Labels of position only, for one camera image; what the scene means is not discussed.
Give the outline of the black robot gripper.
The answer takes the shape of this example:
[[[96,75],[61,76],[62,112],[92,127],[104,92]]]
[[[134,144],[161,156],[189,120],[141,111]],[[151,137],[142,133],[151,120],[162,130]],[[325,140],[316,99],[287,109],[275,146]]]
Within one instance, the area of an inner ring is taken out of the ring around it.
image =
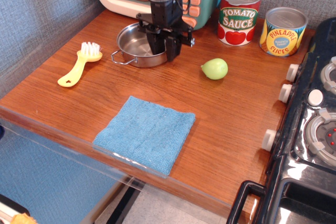
[[[153,55],[166,51],[167,60],[171,62],[180,54],[182,44],[194,45],[193,28],[182,19],[182,0],[149,1],[151,13],[139,13],[137,19],[139,24],[148,30],[146,37]]]

